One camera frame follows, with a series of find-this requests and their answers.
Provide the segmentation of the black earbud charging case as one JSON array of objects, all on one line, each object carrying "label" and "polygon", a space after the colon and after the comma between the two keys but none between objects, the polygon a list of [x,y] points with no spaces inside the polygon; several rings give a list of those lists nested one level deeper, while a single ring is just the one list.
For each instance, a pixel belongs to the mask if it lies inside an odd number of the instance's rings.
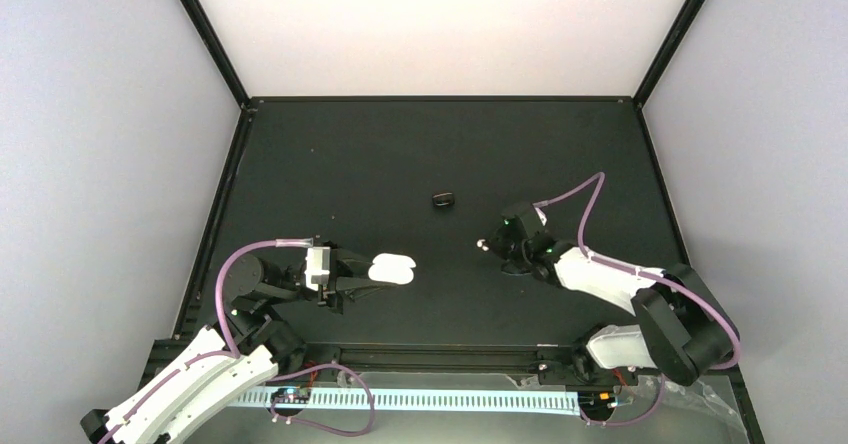
[{"label": "black earbud charging case", "polygon": [[441,192],[431,196],[431,202],[436,209],[450,208],[455,205],[456,198],[452,192]]}]

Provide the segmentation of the white earbud charging case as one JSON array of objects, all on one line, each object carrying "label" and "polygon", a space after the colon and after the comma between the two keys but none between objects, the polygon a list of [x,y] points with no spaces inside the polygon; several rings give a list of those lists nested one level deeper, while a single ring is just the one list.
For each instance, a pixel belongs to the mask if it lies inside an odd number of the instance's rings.
[{"label": "white earbud charging case", "polygon": [[407,285],[414,279],[416,262],[407,255],[381,253],[372,259],[367,271],[372,281],[393,285]]}]

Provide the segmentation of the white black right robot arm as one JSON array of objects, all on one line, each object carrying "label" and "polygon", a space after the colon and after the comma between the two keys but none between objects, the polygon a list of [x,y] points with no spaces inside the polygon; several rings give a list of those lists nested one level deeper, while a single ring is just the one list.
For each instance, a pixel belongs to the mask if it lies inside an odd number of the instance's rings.
[{"label": "white black right robot arm", "polygon": [[611,304],[634,317],[631,325],[603,324],[577,341],[572,374],[593,383],[608,370],[659,372],[691,385],[710,370],[733,367],[741,339],[704,280],[690,266],[640,267],[560,239],[540,208],[507,208],[499,226],[477,241],[508,275],[530,275],[567,291]]}]

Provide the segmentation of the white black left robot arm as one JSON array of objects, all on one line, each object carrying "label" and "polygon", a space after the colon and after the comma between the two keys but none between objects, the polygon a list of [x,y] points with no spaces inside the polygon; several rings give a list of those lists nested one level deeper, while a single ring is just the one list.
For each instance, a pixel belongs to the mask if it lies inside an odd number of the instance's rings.
[{"label": "white black left robot arm", "polygon": [[231,254],[214,288],[216,321],[123,403],[92,409],[80,421],[91,443],[182,443],[250,389],[324,370],[350,374],[331,361],[307,366],[307,345],[277,306],[315,301],[341,312],[361,290],[393,289],[414,279],[414,259],[360,256],[311,238],[271,239]]}]

